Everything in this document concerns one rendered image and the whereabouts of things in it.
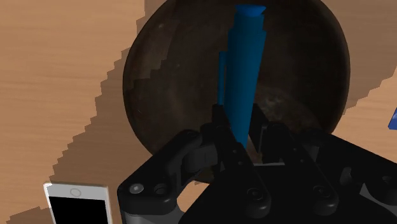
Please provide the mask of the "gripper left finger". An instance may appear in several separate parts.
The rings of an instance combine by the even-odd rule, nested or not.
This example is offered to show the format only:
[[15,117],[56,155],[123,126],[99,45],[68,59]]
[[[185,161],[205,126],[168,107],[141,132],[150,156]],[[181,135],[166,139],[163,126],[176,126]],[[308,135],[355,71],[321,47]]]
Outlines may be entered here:
[[221,213],[232,208],[245,218],[264,218],[271,196],[243,145],[235,139],[222,106],[212,107],[212,121],[195,130],[183,130],[124,180],[117,189],[120,211],[129,215],[164,216],[177,208],[187,184],[206,168],[214,172],[209,209]]

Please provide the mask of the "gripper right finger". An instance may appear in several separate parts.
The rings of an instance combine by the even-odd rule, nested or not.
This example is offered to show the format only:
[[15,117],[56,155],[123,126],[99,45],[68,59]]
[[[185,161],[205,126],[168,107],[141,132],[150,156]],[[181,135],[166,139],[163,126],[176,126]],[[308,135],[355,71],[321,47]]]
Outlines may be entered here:
[[249,135],[262,159],[281,159],[296,178],[302,202],[318,216],[335,214],[341,204],[373,211],[397,207],[397,163],[322,130],[295,135],[271,122],[260,107],[252,110]]

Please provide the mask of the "blue pen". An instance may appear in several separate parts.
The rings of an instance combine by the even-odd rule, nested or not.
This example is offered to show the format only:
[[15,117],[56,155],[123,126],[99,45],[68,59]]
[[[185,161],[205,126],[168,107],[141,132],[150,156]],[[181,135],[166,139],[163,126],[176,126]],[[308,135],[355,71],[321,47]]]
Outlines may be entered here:
[[236,141],[247,145],[254,95],[267,32],[266,7],[237,4],[227,51],[219,53],[218,104],[223,106]]

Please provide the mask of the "dark brown bowl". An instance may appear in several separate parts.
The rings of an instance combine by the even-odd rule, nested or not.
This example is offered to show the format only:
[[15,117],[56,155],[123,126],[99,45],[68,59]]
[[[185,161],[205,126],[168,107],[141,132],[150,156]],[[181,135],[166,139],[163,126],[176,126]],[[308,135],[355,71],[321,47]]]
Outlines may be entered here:
[[255,103],[293,132],[335,130],[347,102],[350,57],[322,0],[165,0],[147,16],[123,72],[127,117],[150,153],[211,119],[218,55],[238,4],[265,6]]

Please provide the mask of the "blue object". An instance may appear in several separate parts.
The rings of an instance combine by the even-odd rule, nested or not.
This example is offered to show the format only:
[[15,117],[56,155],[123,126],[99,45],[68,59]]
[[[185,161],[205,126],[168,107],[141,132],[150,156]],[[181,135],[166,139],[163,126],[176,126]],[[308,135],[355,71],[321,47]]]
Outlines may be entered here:
[[395,109],[387,127],[389,130],[397,130],[397,108]]

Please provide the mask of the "white smartphone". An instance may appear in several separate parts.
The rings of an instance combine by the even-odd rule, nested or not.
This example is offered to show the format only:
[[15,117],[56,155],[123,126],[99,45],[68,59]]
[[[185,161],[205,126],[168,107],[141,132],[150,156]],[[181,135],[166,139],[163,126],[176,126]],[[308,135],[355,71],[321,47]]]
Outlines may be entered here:
[[53,224],[113,224],[106,186],[43,184]]

